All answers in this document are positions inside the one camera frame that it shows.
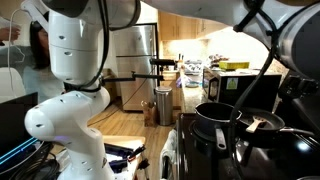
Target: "yellow item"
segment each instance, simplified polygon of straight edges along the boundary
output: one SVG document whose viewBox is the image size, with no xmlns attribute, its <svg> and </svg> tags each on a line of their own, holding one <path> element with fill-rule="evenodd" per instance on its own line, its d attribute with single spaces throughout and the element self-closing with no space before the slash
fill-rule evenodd
<svg viewBox="0 0 320 180">
<path fill-rule="evenodd" d="M 220 61 L 219 68 L 221 69 L 246 69 L 249 68 L 249 62 L 236 61 Z"/>
</svg>

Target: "trash can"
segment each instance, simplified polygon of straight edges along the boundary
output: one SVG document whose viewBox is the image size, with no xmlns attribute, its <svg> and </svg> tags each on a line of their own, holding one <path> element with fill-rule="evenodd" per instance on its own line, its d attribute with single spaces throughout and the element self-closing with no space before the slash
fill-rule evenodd
<svg viewBox="0 0 320 180">
<path fill-rule="evenodd" d="M 159 125 L 168 126 L 172 124 L 172 88 L 169 86 L 158 86 L 155 89 Z"/>
</svg>

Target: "wooden cabinet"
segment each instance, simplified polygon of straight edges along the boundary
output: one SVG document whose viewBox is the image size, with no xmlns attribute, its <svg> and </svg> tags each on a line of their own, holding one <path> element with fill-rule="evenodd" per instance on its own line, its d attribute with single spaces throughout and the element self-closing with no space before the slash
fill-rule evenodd
<svg viewBox="0 0 320 180">
<path fill-rule="evenodd" d="M 159 11 L 161 40 L 196 38 L 196 19 Z"/>
<path fill-rule="evenodd" d="M 203 38 L 206 35 L 222 30 L 228 27 L 225 24 L 205 19 L 197 19 L 196 20 L 196 38 Z"/>
<path fill-rule="evenodd" d="M 164 81 L 160 82 L 161 86 L 172 88 L 172 106 L 174 110 L 181 109 L 181 88 L 177 88 L 176 81 L 179 78 L 179 72 L 163 72 Z"/>
</svg>

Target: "countertop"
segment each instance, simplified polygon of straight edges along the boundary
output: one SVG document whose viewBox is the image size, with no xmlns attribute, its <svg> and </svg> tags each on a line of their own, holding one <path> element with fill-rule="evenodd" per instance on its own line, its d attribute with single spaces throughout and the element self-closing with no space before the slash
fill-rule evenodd
<svg viewBox="0 0 320 180">
<path fill-rule="evenodd" d="M 186 80 L 191 78 L 193 81 L 202 82 L 202 75 L 185 75 L 184 71 L 180 70 L 180 77 L 182 80 L 181 111 L 182 113 L 194 113 L 195 107 L 198 104 L 207 102 L 207 98 L 201 85 L 196 88 L 188 88 L 186 87 Z"/>
</svg>

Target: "stainless steel refrigerator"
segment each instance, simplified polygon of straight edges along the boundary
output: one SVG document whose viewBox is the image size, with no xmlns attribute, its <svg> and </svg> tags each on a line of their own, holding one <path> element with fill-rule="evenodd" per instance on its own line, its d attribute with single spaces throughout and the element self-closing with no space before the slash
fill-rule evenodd
<svg viewBox="0 0 320 180">
<path fill-rule="evenodd" d="M 137 24 L 113 33 L 118 77 L 137 74 L 156 74 L 151 58 L 158 57 L 157 24 Z M 154 102 L 154 79 L 137 78 L 135 81 L 120 82 L 123 110 L 140 111 L 141 102 Z"/>
</svg>

